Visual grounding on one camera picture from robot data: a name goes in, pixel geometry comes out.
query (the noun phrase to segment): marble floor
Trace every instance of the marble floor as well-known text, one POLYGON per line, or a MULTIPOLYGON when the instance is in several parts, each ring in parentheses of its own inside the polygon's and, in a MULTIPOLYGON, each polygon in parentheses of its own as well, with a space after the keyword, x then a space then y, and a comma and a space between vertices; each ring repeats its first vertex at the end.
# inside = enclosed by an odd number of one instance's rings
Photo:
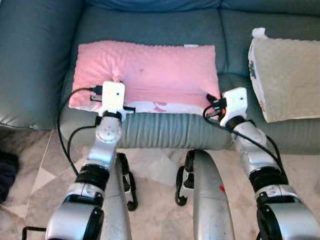
MULTIPOLYGON (((45 227, 54 209, 75 179, 57 132, 0 131, 0 149, 17 154, 21 169, 0 209, 0 240, 21 239, 22 228, 45 227)), ((186 149, 121 149, 135 175, 138 209, 129 213, 134 240, 192 240, 193 201, 175 204, 176 171, 186 149)), ((79 168, 88 152, 72 146, 79 168)), ((234 151, 208 151, 217 165, 229 199, 235 237, 255 240, 256 205, 249 180, 234 151)), ((284 155, 289 181, 320 222, 320 156, 284 155)), ((28 232, 28 240, 43 240, 44 233, 28 232)))

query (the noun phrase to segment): sofa armrest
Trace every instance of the sofa armrest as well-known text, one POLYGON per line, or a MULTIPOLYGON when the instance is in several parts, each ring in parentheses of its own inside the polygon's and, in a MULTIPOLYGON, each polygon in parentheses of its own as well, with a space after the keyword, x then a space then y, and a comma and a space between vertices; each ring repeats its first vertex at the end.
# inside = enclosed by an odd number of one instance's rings
POLYGON ((55 126, 83 0, 2 0, 0 126, 55 126))

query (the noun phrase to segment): gray sofa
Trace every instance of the gray sofa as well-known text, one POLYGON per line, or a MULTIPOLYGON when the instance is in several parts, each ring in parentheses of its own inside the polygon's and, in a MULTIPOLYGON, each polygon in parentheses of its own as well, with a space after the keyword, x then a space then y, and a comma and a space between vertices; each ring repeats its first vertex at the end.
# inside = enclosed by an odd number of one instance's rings
MULTIPOLYGON (((215 45, 221 91, 246 87, 248 117, 283 153, 319 154, 320 119, 266 123, 252 89, 248 50, 253 28, 272 38, 320 41, 320 0, 3 0, 0 6, 0 125, 51 130, 71 92, 81 43, 99 40, 146 45, 215 45)), ((68 138, 96 114, 65 108, 68 138)), ((74 141, 90 145, 94 130, 74 141)), ((189 114, 136 113, 124 122, 120 148, 231 146, 227 132, 189 114)))

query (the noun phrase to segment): red mark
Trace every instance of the red mark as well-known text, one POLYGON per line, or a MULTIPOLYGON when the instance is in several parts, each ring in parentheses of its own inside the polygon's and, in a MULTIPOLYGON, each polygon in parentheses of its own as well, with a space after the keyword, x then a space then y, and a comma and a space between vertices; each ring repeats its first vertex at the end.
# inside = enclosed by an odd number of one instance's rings
POLYGON ((224 187, 224 186, 220 185, 219 188, 220 188, 220 190, 221 190, 222 192, 226 193, 226 190, 225 190, 225 187, 224 187))

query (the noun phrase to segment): pink minky pillow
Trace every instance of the pink minky pillow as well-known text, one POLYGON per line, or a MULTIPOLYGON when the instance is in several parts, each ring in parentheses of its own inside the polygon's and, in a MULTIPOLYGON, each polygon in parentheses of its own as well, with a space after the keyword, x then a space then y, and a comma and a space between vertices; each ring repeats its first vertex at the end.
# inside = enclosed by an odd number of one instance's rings
MULTIPOLYGON (((213 45, 147 46, 99 41, 78 47, 72 90, 123 82, 125 103, 154 102, 186 104, 205 108, 206 95, 220 98, 213 45)), ((94 109, 100 102, 90 100, 90 92, 74 94, 71 108, 94 109)))

